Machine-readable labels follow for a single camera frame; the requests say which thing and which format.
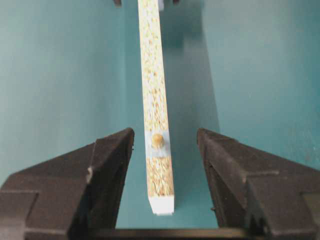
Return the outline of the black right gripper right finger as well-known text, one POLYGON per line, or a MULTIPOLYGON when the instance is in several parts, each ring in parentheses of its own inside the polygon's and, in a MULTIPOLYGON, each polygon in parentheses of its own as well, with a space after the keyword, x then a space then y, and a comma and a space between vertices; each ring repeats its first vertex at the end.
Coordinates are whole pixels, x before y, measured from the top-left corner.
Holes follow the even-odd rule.
POLYGON ((268 240, 319 239, 319 170, 205 128, 196 142, 219 227, 268 240))

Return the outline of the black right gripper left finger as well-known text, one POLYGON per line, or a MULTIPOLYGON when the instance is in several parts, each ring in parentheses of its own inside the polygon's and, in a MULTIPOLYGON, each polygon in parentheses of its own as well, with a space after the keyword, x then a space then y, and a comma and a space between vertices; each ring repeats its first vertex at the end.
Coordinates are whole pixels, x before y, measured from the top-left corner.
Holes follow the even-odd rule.
POLYGON ((78 240, 116 227, 134 130, 125 128, 8 176, 0 188, 3 240, 78 240))

